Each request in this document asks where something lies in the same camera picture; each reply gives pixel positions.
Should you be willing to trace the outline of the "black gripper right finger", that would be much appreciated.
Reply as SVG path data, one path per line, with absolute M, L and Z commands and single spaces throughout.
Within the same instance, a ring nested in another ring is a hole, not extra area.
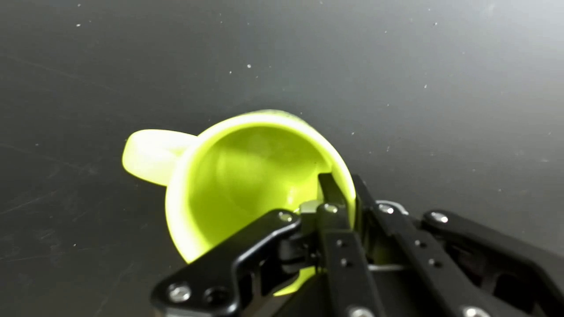
M 355 176 L 357 224 L 389 241 L 435 317 L 564 317 L 564 257 L 452 211 L 419 220 L 394 201 L 375 199 Z

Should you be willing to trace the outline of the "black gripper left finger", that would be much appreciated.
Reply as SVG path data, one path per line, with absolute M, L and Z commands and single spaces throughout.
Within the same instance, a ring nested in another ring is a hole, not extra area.
M 274 317 L 380 317 L 382 305 L 348 208 L 331 174 L 318 176 L 313 213 L 271 209 L 158 282 L 156 317 L 243 317 L 310 268 Z

